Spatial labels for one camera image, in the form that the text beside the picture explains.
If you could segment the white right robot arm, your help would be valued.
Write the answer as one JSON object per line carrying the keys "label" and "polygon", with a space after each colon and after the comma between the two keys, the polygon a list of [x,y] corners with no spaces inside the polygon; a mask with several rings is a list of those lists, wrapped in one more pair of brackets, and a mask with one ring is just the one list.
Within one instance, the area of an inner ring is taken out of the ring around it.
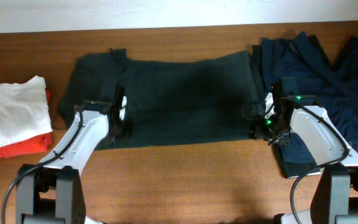
{"label": "white right robot arm", "polygon": [[[293,78],[272,86],[264,100],[247,103],[260,113],[249,117],[251,139],[269,145],[284,144],[292,133],[306,144],[316,167],[299,175],[290,190],[290,213],[274,216],[274,223],[358,223],[358,153],[331,122],[328,112],[314,95],[301,95]],[[309,174],[320,172],[309,209],[297,211],[295,190]]]}

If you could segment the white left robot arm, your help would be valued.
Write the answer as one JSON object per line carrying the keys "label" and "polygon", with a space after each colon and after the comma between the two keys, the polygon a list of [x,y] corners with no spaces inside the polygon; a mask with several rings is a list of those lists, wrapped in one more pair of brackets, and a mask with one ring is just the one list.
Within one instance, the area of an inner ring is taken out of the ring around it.
{"label": "white left robot arm", "polygon": [[16,194],[16,223],[95,222],[86,214],[81,173],[95,149],[112,146],[127,131],[127,98],[115,81],[101,99],[74,107],[74,119],[57,145],[37,164],[24,164],[4,194],[0,221],[6,222],[9,196]]}

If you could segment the black Nike t-shirt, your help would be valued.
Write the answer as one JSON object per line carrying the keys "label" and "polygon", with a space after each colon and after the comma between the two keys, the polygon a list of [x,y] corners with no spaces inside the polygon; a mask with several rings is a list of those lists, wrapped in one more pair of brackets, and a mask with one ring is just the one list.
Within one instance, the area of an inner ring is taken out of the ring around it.
{"label": "black Nike t-shirt", "polygon": [[102,149],[247,139],[264,113],[264,90],[246,51],[190,63],[139,61],[124,49],[79,58],[60,99],[66,125],[85,100],[113,102],[123,89],[126,131]]}

